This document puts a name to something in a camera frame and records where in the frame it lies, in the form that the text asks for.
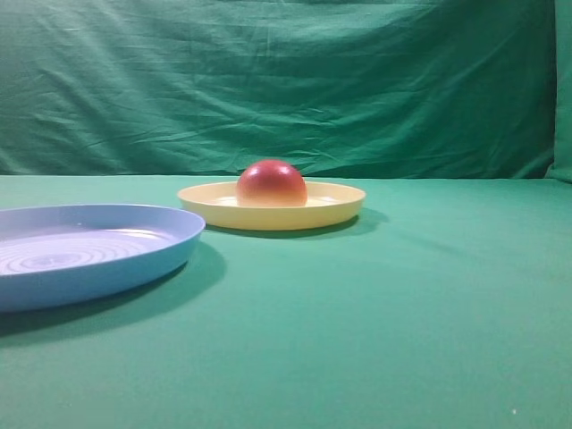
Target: red apple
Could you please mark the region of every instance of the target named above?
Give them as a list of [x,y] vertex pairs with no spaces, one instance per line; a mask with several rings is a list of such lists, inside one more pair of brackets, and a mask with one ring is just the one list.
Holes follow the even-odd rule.
[[239,206],[304,206],[307,189],[299,171],[277,159],[252,164],[237,182]]

